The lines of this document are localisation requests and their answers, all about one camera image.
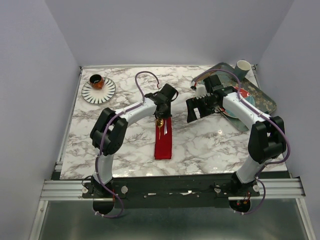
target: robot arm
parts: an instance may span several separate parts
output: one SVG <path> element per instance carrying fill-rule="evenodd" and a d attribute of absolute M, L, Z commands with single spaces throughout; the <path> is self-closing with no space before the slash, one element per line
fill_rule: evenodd
<path fill-rule="evenodd" d="M 197 97 L 186 100 L 188 123 L 197 119 L 195 108 L 203 118 L 215 113 L 216 107 L 221 107 L 235 114 L 251 131 L 248 143 L 249 156 L 231 179 L 231 188 L 236 192 L 252 184 L 256 174 L 264 168 L 264 165 L 286 150 L 286 142 L 281 134 L 261 116 L 273 121 L 283 132 L 285 131 L 284 122 L 280 117 L 271 117 L 251 105 L 253 109 L 260 112 L 259 115 L 256 114 L 238 99 L 235 88 L 223 87 L 217 75 L 204 79 L 204 85 L 198 85 L 196 91 Z"/>
<path fill-rule="evenodd" d="M 102 111 L 90 133 L 90 138 L 92 139 L 93 146 L 96 148 L 97 154 L 102 147 L 103 155 L 99 158 L 98 169 L 104 184 L 107 184 L 113 177 L 112 165 L 114 154 L 122 146 L 127 128 L 131 124 L 148 116 L 155 115 L 156 119 L 167 119 L 171 117 L 171 102 L 177 94 L 178 91 L 175 88 L 169 84 L 165 84 L 159 92 L 146 94 L 142 104 L 136 102 L 116 111 L 107 107 Z M 100 146 L 107 123 L 111 118 L 121 112 L 124 112 L 124 114 L 116 117 L 112 121 L 112 125 L 104 137 L 103 146 Z M 96 173 L 93 174 L 93 177 L 99 182 Z"/>

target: red napkin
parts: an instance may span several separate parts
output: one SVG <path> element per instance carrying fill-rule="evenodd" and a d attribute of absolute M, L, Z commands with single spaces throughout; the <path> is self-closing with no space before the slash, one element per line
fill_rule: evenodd
<path fill-rule="evenodd" d="M 171 159 L 172 156 L 172 123 L 171 117 L 163 119 L 164 123 L 161 128 L 155 125 L 155 147 L 154 158 L 156 160 Z"/>

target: striped plate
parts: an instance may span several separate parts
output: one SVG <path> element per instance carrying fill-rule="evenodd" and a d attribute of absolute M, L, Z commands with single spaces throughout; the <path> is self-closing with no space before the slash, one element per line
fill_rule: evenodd
<path fill-rule="evenodd" d="M 82 87 L 82 97 L 91 104 L 104 104 L 109 101 L 116 93 L 116 84 L 110 78 L 104 78 L 102 89 L 93 89 L 90 82 L 87 81 Z"/>

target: white marble surface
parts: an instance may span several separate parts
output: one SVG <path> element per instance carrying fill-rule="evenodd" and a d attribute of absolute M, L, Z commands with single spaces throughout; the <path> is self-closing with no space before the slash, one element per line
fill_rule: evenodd
<path fill-rule="evenodd" d="M 155 160 L 155 118 L 146 117 L 131 125 L 121 149 L 113 161 L 114 177 L 144 177 L 233 173 L 248 156 L 249 132 L 240 132 L 222 115 L 213 114 L 187 123 L 186 99 L 194 97 L 191 80 L 210 66 L 166 66 L 109 69 L 84 69 L 76 98 L 61 179 L 82 179 L 94 172 L 95 149 L 89 135 L 104 108 L 119 109 L 141 100 L 135 85 L 135 74 L 151 71 L 162 84 L 169 83 L 179 91 L 172 103 L 173 146 L 171 160 Z M 116 94 L 102 105 L 86 102 L 82 86 L 93 74 L 112 79 Z M 257 84 L 252 70 L 247 79 Z M 148 74 L 139 78 L 144 93 L 155 92 L 156 81 Z M 285 164 L 268 166 L 265 171 L 285 171 Z"/>

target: gray wall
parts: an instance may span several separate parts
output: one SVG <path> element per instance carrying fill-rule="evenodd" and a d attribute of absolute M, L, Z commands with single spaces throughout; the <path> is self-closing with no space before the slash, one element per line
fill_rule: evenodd
<path fill-rule="evenodd" d="M 82 66 L 257 63 L 293 0 L 46 0 Z"/>
<path fill-rule="evenodd" d="M 320 1 L 295 0 L 258 65 L 260 85 L 278 105 L 292 154 L 287 166 L 300 176 L 320 239 Z"/>
<path fill-rule="evenodd" d="M 0 239 L 26 240 L 79 67 L 43 0 L 0 3 Z"/>

